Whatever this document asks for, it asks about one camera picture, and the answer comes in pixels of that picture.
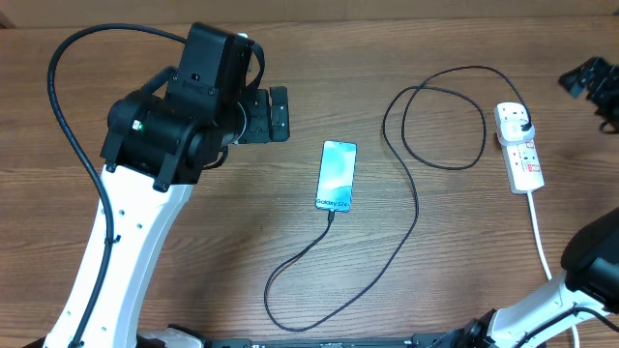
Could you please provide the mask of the blue Samsung Galaxy smartphone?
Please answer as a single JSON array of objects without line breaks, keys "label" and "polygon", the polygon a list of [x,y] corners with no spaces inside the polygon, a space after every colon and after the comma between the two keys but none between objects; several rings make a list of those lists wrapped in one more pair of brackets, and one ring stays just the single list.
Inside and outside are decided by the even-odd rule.
[{"label": "blue Samsung Galaxy smartphone", "polygon": [[317,209],[342,213],[351,210],[356,158],[355,143],[323,143],[314,204]]}]

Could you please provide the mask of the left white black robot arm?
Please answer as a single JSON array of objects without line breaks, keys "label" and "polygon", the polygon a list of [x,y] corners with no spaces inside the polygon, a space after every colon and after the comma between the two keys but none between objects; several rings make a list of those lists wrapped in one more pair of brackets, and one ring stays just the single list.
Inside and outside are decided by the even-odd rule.
[{"label": "left white black robot arm", "polygon": [[162,246],[201,174],[233,145],[289,138],[288,95],[264,89],[251,63],[262,47],[200,22],[168,66],[117,101],[107,116],[102,169],[79,160],[100,202],[69,299],[42,347],[204,347],[179,325],[141,331],[140,311]]}]

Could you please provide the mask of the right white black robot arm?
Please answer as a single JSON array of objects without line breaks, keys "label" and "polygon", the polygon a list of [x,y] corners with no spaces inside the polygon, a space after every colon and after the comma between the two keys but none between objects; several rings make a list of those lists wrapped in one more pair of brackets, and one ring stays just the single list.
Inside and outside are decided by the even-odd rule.
[{"label": "right white black robot arm", "polygon": [[[618,67],[592,57],[559,77],[573,97],[586,92],[603,118],[600,131],[618,132]],[[562,272],[520,302],[491,310],[464,328],[432,343],[434,347],[540,347],[592,318],[614,331],[606,319],[618,312],[618,211],[582,227],[561,257]]]}]

